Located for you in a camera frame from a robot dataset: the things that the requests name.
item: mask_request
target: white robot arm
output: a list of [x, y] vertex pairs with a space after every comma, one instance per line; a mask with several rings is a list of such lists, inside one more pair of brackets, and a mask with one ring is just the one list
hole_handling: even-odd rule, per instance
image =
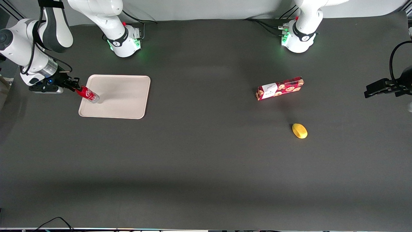
[[110, 48], [119, 57], [129, 57], [140, 50], [140, 30], [124, 25], [118, 15], [123, 10], [122, 0], [68, 0], [76, 11], [91, 19], [108, 38]]
[[92, 103], [98, 102], [97, 94], [80, 86], [79, 78], [69, 77], [70, 71], [64, 71], [56, 63], [58, 59], [44, 52], [45, 49], [64, 52], [73, 44], [63, 3], [61, 0], [38, 2], [39, 20], [22, 19], [15, 26], [0, 30], [0, 54], [20, 65], [20, 76], [32, 92], [58, 94], [67, 88]]
[[323, 19], [323, 12], [320, 8], [339, 5], [347, 1], [349, 0], [295, 0], [300, 8], [300, 15], [298, 20], [291, 20], [279, 27], [283, 30], [281, 45], [292, 52], [305, 52], [313, 44], [316, 29]]
[[0, 30], [0, 53], [20, 65], [23, 81], [33, 86], [58, 71], [57, 63], [44, 49], [63, 52], [73, 44], [73, 37], [60, 0], [40, 0], [41, 17], [46, 22], [22, 19], [9, 29]]

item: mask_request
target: yellow object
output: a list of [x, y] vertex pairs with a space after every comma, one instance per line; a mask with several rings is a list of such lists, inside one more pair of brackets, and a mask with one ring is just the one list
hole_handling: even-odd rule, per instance
[[308, 131], [302, 124], [295, 123], [292, 126], [292, 131], [296, 135], [296, 137], [300, 139], [304, 139], [306, 138], [306, 136], [308, 136]]

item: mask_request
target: table surface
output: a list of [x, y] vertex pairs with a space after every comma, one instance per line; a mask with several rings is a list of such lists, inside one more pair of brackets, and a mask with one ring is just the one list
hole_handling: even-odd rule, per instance
[[[146, 116], [83, 118], [75, 93], [33, 94], [16, 79], [0, 116], [1, 227], [62, 216], [74, 227], [412, 230], [412, 98], [363, 96], [409, 39], [404, 13], [325, 19], [303, 54], [240, 20], [147, 24], [125, 59], [98, 27], [71, 30], [56, 56], [72, 76], [149, 76]], [[411, 52], [396, 54], [395, 76]], [[257, 86], [296, 76], [301, 91], [256, 101]]]

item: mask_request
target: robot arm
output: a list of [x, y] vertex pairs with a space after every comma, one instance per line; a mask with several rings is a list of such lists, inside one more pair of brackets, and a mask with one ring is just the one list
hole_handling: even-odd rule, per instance
[[60, 0], [40, 0], [40, 20], [22, 19], [9, 29], [0, 30], [0, 53], [20, 65], [23, 81], [33, 86], [58, 70], [57, 63], [44, 49], [63, 52], [73, 44], [73, 37]]
[[119, 57], [129, 57], [140, 50], [140, 30], [123, 25], [118, 15], [122, 0], [68, 0], [70, 6], [92, 20], [108, 38], [110, 48]]
[[313, 44], [315, 31], [323, 19], [321, 7], [339, 5], [349, 0], [295, 0], [300, 8], [298, 20], [291, 20], [280, 26], [283, 30], [282, 46], [290, 51], [301, 53], [309, 49]]
[[46, 17], [46, 22], [38, 30], [39, 37], [46, 49], [62, 53], [73, 44], [63, 3], [60, 0], [39, 0], [39, 4]]

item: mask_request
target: beige tray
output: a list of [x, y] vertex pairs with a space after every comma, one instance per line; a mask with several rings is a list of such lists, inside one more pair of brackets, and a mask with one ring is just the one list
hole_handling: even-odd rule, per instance
[[141, 119], [145, 115], [148, 76], [91, 75], [86, 87], [100, 96], [97, 103], [82, 98], [79, 115], [98, 118]]

